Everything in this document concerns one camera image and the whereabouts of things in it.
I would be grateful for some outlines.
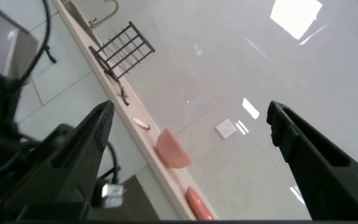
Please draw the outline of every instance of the metal rack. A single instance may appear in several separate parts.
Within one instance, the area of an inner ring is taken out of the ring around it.
[[[129,22],[127,27],[107,41],[100,49],[96,50],[92,46],[89,49],[104,72],[110,76],[112,74],[115,81],[155,52],[149,41],[132,22]],[[113,69],[116,67],[120,68],[121,74],[114,73]]]

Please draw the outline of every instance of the white wall tile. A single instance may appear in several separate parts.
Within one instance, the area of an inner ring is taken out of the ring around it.
[[[21,131],[43,139],[60,123],[77,126],[98,104],[108,100],[94,73],[65,90],[20,123]]]
[[[45,24],[42,24],[31,32],[39,43],[44,38],[44,29]],[[32,72],[32,79],[42,103],[47,103],[91,71],[91,67],[59,14],[52,17],[48,45],[57,63],[53,64],[44,53]]]
[[[15,121],[21,122],[30,114],[37,111],[42,106],[40,98],[34,84],[30,81],[26,86],[23,86],[19,105],[16,109]]]
[[[310,219],[306,207],[290,192],[293,182],[284,178],[249,134],[237,130],[227,139],[219,135],[214,127],[226,118],[237,122],[218,104],[177,134],[193,160],[188,170],[218,217]],[[270,202],[274,195],[282,197],[280,202]]]
[[[54,15],[57,10],[51,0],[48,0],[48,5],[50,15]],[[46,20],[41,0],[0,0],[0,10],[28,31]]]

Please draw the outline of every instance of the wall socket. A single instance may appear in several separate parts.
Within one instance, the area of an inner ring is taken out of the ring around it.
[[[229,119],[225,119],[222,123],[218,124],[216,126],[216,130],[219,131],[221,136],[226,139],[233,133],[237,131],[237,129],[234,127],[234,125],[229,121]]]

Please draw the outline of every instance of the grout line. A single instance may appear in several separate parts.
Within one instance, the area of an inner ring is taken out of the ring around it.
[[[52,100],[54,100],[56,97],[60,96],[62,93],[64,93],[66,90],[68,90],[70,87],[72,87],[73,85],[75,85],[76,83],[78,83],[79,81],[81,81],[83,78],[87,77],[90,73],[92,73],[92,71],[88,72],[86,75],[84,75],[84,77],[81,77],[79,80],[77,80],[76,82],[74,82],[73,84],[71,84],[69,87],[67,87],[66,89],[64,89],[63,91],[61,91],[58,95],[56,95],[55,97],[53,97],[51,100],[49,100],[48,102],[46,102],[45,104],[42,103],[42,100],[40,100],[41,102],[41,106],[36,109],[34,112],[32,112],[31,114],[29,114],[28,116],[26,116],[25,118],[23,118],[21,121],[19,121],[18,123],[23,122],[24,120],[26,120],[28,117],[30,117],[31,115],[33,115],[35,112],[37,112],[38,110],[40,110],[41,108],[45,107],[48,103],[52,102]]]
[[[50,16],[50,18],[52,18],[53,16],[57,15],[59,12],[55,12],[54,14],[52,14]],[[40,27],[42,24],[44,24],[46,22],[46,20],[42,21],[40,24],[38,24],[36,27],[34,27],[33,29],[31,29],[29,32],[32,32],[33,30],[35,30],[36,28]]]
[[[81,77],[79,80],[77,80],[76,82],[74,82],[73,84],[71,84],[70,86],[68,86],[67,88],[65,88],[63,91],[61,91],[59,94],[57,94],[56,96],[54,96],[52,99],[48,100],[45,104],[47,105],[49,102],[51,102],[53,99],[55,99],[56,97],[60,96],[60,94],[64,93],[66,90],[68,90],[70,87],[72,87],[73,85],[75,85],[76,83],[78,83],[79,81],[81,81],[83,78],[85,78],[86,76],[88,76],[90,73],[92,73],[93,71],[91,70],[90,72],[88,72],[86,75],[84,75],[83,77]]]
[[[42,100],[41,100],[40,93],[38,92],[38,89],[37,89],[37,87],[36,87],[36,85],[35,85],[34,80],[32,79],[32,77],[30,77],[30,80],[31,80],[31,82],[32,82],[32,84],[33,84],[33,86],[34,86],[35,93],[37,94],[38,100],[40,101],[40,104],[41,104],[41,107],[42,107],[42,106],[44,105],[44,103],[43,103]]]
[[[223,97],[221,100],[219,100],[218,102],[216,102],[212,107],[210,107],[208,110],[206,110],[204,113],[200,114],[199,116],[197,116],[195,119],[193,119],[192,121],[190,121],[190,123],[186,124],[186,126],[184,126],[183,128],[179,129],[179,131],[176,131],[175,134],[178,134],[179,132],[181,132],[182,130],[184,130],[185,128],[187,128],[189,125],[191,125],[193,122],[195,122],[198,118],[200,118],[201,116],[203,116],[204,114],[208,113],[210,110],[212,110],[213,108],[215,108],[217,105],[221,104],[225,99],[229,98],[236,90],[230,92],[230,94],[228,94],[227,96]]]

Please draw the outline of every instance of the black cable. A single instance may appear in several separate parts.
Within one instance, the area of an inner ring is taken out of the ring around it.
[[[23,76],[19,80],[12,82],[11,85],[9,85],[7,87],[8,91],[16,91],[30,77],[31,72],[33,71],[33,69],[36,66],[36,64],[38,63],[38,61],[40,60],[42,53],[44,52],[44,50],[46,49],[46,46],[48,44],[49,36],[50,36],[50,26],[51,26],[50,25],[50,11],[49,11],[49,6],[47,3],[47,0],[42,0],[42,3],[44,5],[45,16],[47,18],[44,40],[42,41],[42,44],[41,44],[37,54],[35,55],[34,59],[31,61],[28,69],[24,72]]]
[[[104,173],[102,176],[99,177],[99,179],[105,179],[108,175],[112,174],[111,184],[118,184],[118,171],[121,169],[117,162],[117,155],[114,151],[114,148],[112,147],[111,143],[108,142],[107,146],[110,150],[110,154],[112,157],[112,168],[109,169],[106,173]]]
[[[39,48],[39,51],[37,52],[37,54],[35,55],[33,61],[31,61],[28,69],[24,72],[23,76],[16,82],[12,83],[11,85],[9,85],[7,87],[7,90],[8,91],[16,91],[18,88],[20,88],[24,82],[30,77],[31,75],[31,72],[33,71],[33,69],[35,68],[36,64],[38,63],[38,61],[40,60],[41,56],[42,56],[42,53],[44,52],[45,50],[45,47],[47,46],[48,44],[48,41],[49,41],[49,36],[50,36],[50,11],[49,11],[49,6],[48,6],[48,3],[47,3],[47,0],[42,0],[42,4],[44,5],[44,10],[45,10],[45,17],[46,17],[46,28],[45,28],[45,36],[44,36],[44,40],[42,41],[42,44]],[[17,156],[19,156],[19,154],[15,154],[14,156],[12,156],[7,163],[5,163],[4,165],[2,165],[1,167],[5,167],[5,166],[9,166],[9,164],[12,162],[14,162],[16,159],[17,159]],[[21,185],[23,183],[23,181],[26,180],[26,178],[22,178],[21,181],[19,181],[19,183],[17,185],[15,185],[12,190],[10,191],[9,194],[7,194],[5,198],[7,198],[10,194],[12,194],[13,191],[16,190],[17,186],[18,185]]]

